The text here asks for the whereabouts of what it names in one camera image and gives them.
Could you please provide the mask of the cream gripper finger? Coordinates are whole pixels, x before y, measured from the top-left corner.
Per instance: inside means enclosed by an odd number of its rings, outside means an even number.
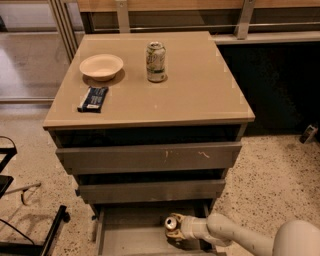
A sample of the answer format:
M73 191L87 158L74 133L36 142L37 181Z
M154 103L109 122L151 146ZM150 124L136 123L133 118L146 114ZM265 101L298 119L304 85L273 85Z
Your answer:
M180 230L167 231L166 236L170 239L174 239L176 241L185 240L185 236L182 234Z
M181 223L185 219L185 215L179 213L172 213L171 216L174 217L178 223Z

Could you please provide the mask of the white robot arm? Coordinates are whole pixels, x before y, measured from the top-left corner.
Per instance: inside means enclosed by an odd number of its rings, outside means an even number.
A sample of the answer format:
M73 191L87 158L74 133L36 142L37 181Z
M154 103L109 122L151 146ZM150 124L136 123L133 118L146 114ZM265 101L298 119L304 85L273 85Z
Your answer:
M303 220L282 224L274 238L242 227L218 213L206 218L172 213L164 226L168 238L202 239L221 247L235 242L254 256L320 256L320 229Z

